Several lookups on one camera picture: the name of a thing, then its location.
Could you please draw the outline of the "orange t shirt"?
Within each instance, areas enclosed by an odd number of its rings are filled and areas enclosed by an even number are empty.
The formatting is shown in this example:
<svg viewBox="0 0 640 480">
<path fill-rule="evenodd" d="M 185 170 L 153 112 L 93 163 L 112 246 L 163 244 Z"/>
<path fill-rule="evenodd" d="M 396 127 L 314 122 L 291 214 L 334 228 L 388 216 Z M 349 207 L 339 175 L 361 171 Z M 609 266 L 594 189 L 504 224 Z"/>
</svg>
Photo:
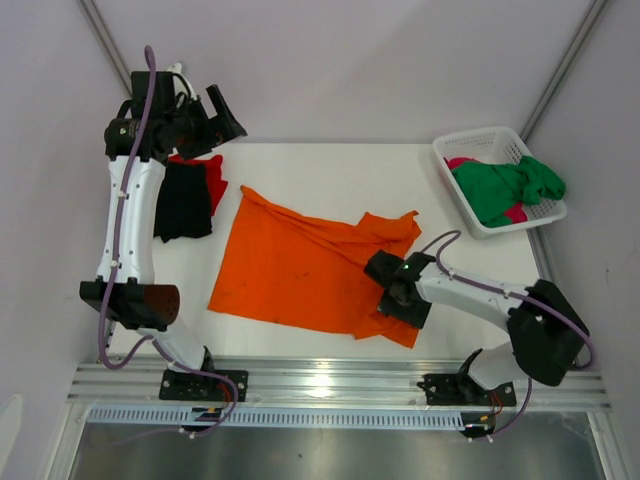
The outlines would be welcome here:
<svg viewBox="0 0 640 480">
<path fill-rule="evenodd" d="M 408 253 L 421 234 L 416 212 L 365 213 L 348 224 L 304 216 L 248 186 L 241 192 L 209 310 L 414 347 L 417 328 L 378 312 L 383 289 L 364 268 L 378 251 Z"/>
</svg>

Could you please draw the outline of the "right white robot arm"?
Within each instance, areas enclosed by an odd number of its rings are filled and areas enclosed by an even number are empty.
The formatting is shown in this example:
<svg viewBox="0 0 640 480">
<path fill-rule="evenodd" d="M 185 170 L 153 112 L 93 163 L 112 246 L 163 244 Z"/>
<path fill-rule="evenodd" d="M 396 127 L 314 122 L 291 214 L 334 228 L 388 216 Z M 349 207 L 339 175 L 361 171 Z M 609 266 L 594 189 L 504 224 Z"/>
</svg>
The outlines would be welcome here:
<svg viewBox="0 0 640 480">
<path fill-rule="evenodd" d="M 509 341 L 472 353 L 456 380 L 458 395 L 479 403 L 497 387 L 530 378 L 560 385 L 590 334 L 557 286 L 532 286 L 464 276 L 438 258 L 414 252 L 408 258 L 382 250 L 364 273 L 383 288 L 378 312 L 423 328 L 433 305 L 441 304 L 485 320 L 506 332 Z"/>
</svg>

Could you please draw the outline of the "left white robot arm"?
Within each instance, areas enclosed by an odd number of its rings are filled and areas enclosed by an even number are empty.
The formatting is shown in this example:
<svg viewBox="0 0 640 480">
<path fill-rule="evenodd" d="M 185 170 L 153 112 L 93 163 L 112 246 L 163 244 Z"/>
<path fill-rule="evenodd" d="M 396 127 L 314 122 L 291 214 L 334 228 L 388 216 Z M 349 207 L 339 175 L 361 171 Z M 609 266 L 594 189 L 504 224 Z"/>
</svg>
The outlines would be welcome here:
<svg viewBox="0 0 640 480">
<path fill-rule="evenodd" d="M 199 95 L 173 71 L 131 75 L 133 92 L 104 132 L 109 159 L 110 201 L 102 257 L 94 279 L 79 287 L 81 299 L 99 314 L 99 358 L 109 369 L 107 324 L 136 332 L 141 343 L 159 349 L 170 369 L 185 372 L 182 388 L 197 400 L 216 390 L 217 376 L 204 366 L 210 358 L 179 316 L 174 285 L 158 284 L 152 240 L 156 205 L 169 156 L 191 159 L 246 136 L 217 85 L 206 92 L 215 109 L 208 116 Z"/>
</svg>

